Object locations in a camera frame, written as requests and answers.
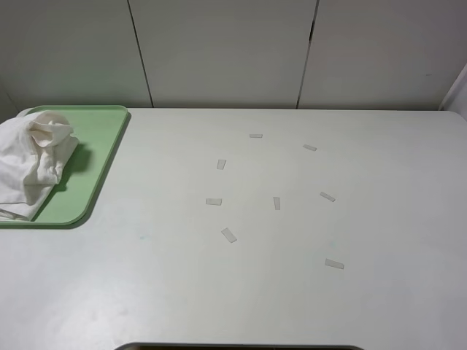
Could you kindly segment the white short sleeve t-shirt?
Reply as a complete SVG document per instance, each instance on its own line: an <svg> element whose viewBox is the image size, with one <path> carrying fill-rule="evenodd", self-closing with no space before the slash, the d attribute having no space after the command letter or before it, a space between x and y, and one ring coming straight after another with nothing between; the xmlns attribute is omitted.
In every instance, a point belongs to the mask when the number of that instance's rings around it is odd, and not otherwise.
<svg viewBox="0 0 467 350"><path fill-rule="evenodd" d="M46 110L1 124L1 220L31 221L60 183L79 144L61 114Z"/></svg>

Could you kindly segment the green plastic tray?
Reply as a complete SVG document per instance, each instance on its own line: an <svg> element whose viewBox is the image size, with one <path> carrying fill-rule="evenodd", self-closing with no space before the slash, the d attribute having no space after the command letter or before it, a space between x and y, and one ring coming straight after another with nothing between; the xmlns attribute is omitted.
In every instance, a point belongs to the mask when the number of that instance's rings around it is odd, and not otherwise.
<svg viewBox="0 0 467 350"><path fill-rule="evenodd" d="M124 106L37 106L20 116L54 111L63 115L80 141L54 186L31 221L1 221L1 228L70 228L92 212L131 114Z"/></svg>

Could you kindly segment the clear tape marker upper left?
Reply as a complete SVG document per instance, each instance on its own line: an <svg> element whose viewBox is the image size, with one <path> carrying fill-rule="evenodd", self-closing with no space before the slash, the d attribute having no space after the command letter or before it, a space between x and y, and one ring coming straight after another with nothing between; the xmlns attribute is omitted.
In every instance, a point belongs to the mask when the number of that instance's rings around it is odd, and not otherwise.
<svg viewBox="0 0 467 350"><path fill-rule="evenodd" d="M223 170L225 168L226 160L218 160L217 170Z"/></svg>

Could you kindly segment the clear tape marker middle left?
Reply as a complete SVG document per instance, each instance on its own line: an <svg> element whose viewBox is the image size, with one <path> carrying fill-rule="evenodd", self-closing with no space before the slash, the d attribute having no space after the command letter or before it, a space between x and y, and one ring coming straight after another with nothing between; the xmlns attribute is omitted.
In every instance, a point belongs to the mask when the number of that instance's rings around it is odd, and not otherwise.
<svg viewBox="0 0 467 350"><path fill-rule="evenodd" d="M206 205L221 206L222 199L221 198L207 198Z"/></svg>

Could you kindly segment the clear tape marker upper right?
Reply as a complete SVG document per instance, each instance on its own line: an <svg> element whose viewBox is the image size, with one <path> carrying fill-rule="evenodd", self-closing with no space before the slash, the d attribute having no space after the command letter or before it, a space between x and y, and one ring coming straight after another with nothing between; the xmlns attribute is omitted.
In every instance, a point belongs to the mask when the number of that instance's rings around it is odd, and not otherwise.
<svg viewBox="0 0 467 350"><path fill-rule="evenodd" d="M309 144L304 144L304 145L303 145L303 148L308 149L308 150L311 150L311 151L314 151L314 152L317 151L317 148L316 148L316 147L313 147L313 146L311 146L311 145L309 145Z"/></svg>

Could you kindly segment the clear tape marker middle right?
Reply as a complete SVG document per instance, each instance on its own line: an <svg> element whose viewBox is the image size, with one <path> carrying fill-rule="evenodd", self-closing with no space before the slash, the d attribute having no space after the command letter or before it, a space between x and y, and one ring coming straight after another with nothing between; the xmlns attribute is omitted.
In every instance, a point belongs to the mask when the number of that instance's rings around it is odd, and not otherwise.
<svg viewBox="0 0 467 350"><path fill-rule="evenodd" d="M326 198L327 200L329 200L331 202L334 202L336 200L334 197L332 197L331 195L329 195L329 194L327 194L325 192L321 192L320 196Z"/></svg>

